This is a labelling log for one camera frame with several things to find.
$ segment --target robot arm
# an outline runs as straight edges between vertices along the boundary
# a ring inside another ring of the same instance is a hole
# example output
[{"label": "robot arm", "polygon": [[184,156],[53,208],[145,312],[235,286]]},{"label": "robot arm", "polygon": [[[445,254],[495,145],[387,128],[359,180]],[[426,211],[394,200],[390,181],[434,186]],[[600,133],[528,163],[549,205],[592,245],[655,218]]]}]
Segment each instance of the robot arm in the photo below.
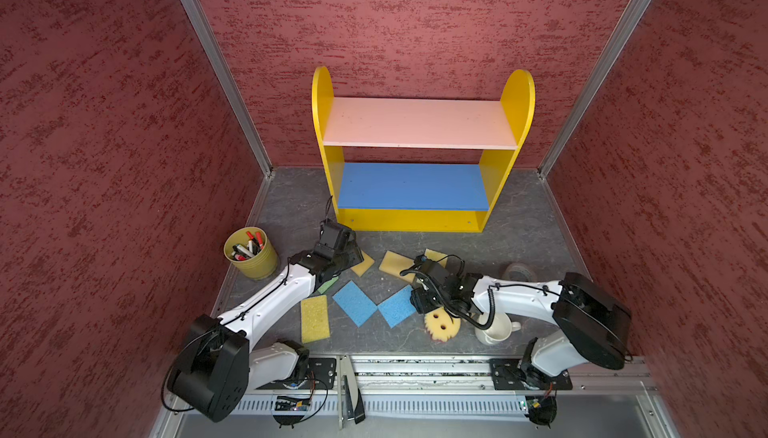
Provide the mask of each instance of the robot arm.
[{"label": "robot arm", "polygon": [[[168,391],[213,422],[229,415],[247,390],[304,377],[306,348],[292,343],[254,347],[293,305],[362,262],[362,252],[354,231],[325,220],[314,249],[288,262],[277,278],[241,305],[217,319],[197,318],[168,370]],[[615,370],[624,366],[630,313],[580,274],[544,283],[496,280],[461,270],[452,274],[423,255],[401,274],[411,272],[416,275],[411,302],[419,313],[444,306],[453,316],[487,329],[498,310],[558,326],[552,335],[534,338],[520,361],[518,378],[530,388],[543,389],[553,376],[585,361]],[[490,317],[479,324],[470,315],[473,311]]]},{"label": "robot arm", "polygon": [[[461,270],[452,274],[423,255],[401,272],[407,273],[416,275],[411,303],[419,313],[444,306],[450,314],[481,329],[490,328],[494,312],[536,318],[559,327],[548,337],[528,343],[517,376],[530,388],[545,389],[563,370],[588,361],[610,370],[624,367],[631,313],[578,273],[541,283],[497,280],[461,275]],[[469,315],[473,311],[491,316],[480,325]]]},{"label": "robot arm", "polygon": [[217,319],[202,315],[192,323],[164,380],[168,391],[218,422],[247,390],[274,380],[302,379],[309,357],[306,348],[288,342],[252,350],[293,305],[361,262],[355,232],[330,220],[322,222],[314,249],[293,255],[277,278],[253,297]]}]

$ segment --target yellow cup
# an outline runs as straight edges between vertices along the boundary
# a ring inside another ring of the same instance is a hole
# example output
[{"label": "yellow cup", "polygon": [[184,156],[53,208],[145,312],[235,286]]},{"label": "yellow cup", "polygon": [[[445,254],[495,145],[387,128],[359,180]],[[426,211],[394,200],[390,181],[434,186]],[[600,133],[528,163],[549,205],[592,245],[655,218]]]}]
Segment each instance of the yellow cup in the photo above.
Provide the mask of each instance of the yellow cup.
[{"label": "yellow cup", "polygon": [[[264,240],[264,248],[262,248],[255,257],[248,260],[233,260],[233,245],[242,244],[248,248],[247,245],[250,238],[248,238],[246,232],[250,232],[253,236],[256,236],[256,232],[261,233],[261,237]],[[270,276],[277,268],[277,253],[275,252],[270,239],[266,236],[264,230],[256,228],[255,226],[242,228],[232,233],[224,243],[224,256],[226,256],[226,259],[235,265],[245,276],[255,280]]]}]

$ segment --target green sponge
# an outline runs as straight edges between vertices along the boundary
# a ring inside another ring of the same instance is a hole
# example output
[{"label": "green sponge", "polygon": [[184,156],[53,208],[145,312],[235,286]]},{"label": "green sponge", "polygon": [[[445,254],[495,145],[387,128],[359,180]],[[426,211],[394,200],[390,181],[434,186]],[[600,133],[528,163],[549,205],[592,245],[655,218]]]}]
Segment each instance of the green sponge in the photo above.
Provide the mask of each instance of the green sponge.
[{"label": "green sponge", "polygon": [[328,291],[328,288],[331,288],[333,286],[333,284],[335,282],[337,282],[338,280],[339,280],[339,277],[337,277],[337,276],[333,277],[332,279],[330,279],[330,280],[326,281],[325,283],[323,283],[320,286],[320,288],[317,289],[317,292],[320,293],[320,294],[325,293],[326,291]]}]

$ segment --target blue shelf board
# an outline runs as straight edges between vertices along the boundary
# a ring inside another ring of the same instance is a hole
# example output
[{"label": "blue shelf board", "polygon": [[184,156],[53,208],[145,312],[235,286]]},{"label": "blue shelf board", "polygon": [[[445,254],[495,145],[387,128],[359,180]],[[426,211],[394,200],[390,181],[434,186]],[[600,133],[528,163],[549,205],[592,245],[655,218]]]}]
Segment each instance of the blue shelf board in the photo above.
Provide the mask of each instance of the blue shelf board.
[{"label": "blue shelf board", "polygon": [[339,208],[487,212],[477,164],[345,163]]}]

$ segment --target mounting plate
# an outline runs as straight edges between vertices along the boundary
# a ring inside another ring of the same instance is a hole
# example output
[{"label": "mounting plate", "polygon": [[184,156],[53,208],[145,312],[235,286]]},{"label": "mounting plate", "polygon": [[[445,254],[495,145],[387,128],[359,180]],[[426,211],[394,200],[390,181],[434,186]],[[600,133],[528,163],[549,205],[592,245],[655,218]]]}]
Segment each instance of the mounting plate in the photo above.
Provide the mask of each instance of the mounting plate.
[{"label": "mounting plate", "polygon": [[[328,385],[328,389],[333,389],[333,384],[336,382],[336,358],[313,358],[310,356],[310,368],[307,370],[307,373],[313,371],[315,373],[315,378],[318,380],[322,380],[325,382],[326,385]],[[278,383],[273,381],[272,383],[268,383],[259,390],[308,390],[310,388],[310,382],[304,381],[301,385],[292,387],[287,386],[282,383]],[[323,391],[322,385],[317,386],[318,391]]]},{"label": "mounting plate", "polygon": [[[512,374],[512,370],[518,367],[519,362],[520,360],[515,358],[491,358],[488,360],[488,364],[491,365],[491,378],[493,379],[494,389],[507,391],[531,390]],[[568,370],[564,370],[553,379],[552,390],[566,391],[573,388]]]}]

